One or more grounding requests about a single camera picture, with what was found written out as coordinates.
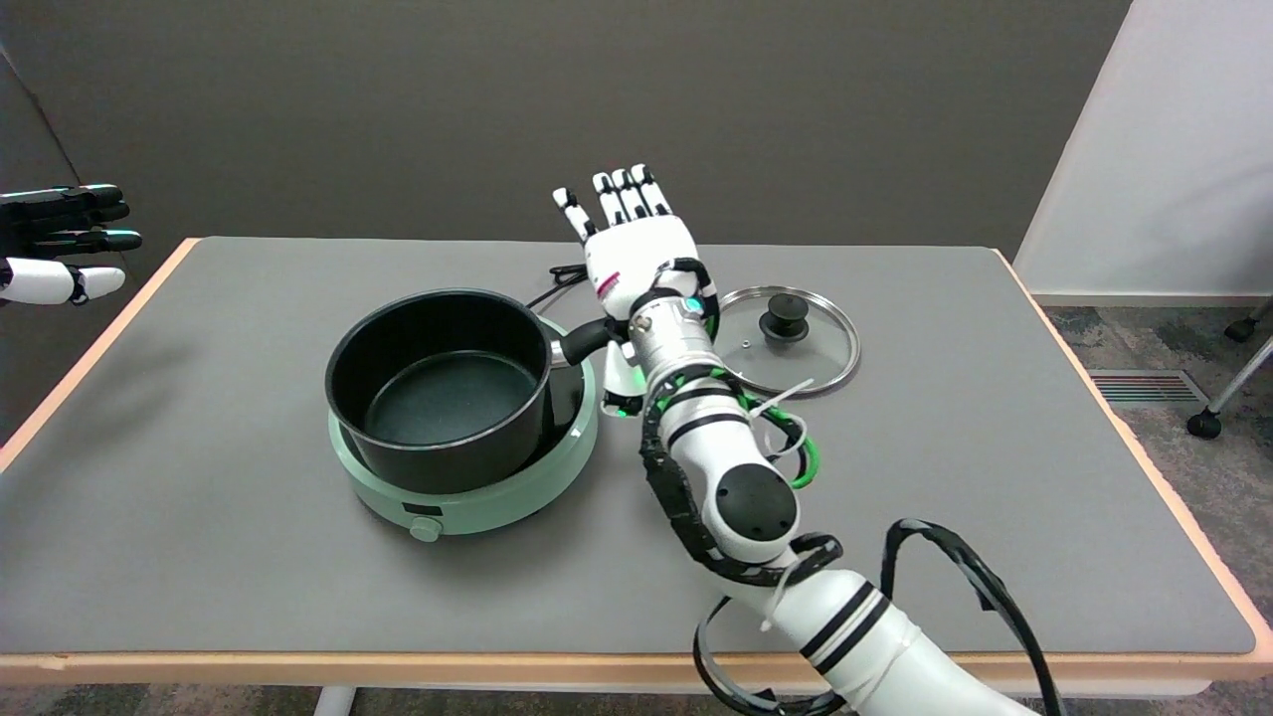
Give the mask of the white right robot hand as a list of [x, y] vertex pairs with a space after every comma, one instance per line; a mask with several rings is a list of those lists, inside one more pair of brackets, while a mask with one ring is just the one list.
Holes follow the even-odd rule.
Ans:
[[719, 329], [719, 302], [705, 271], [689, 268], [698, 246], [684, 220], [665, 199], [645, 163], [593, 176], [605, 226], [592, 220], [575, 194], [560, 187], [552, 200], [586, 251], [587, 282], [603, 313], [614, 321], [605, 348], [601, 409], [608, 417], [630, 418], [642, 412], [645, 375], [628, 340], [628, 321], [647, 290], [671, 289], [698, 299], [710, 338]]

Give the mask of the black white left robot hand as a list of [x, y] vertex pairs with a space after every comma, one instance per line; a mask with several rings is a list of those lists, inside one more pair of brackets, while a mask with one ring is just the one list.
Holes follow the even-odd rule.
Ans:
[[123, 268], [73, 265], [67, 257], [141, 248], [135, 231], [109, 223], [130, 217], [113, 183], [56, 186], [1, 196], [1, 298], [4, 303], [84, 304], [118, 290]]

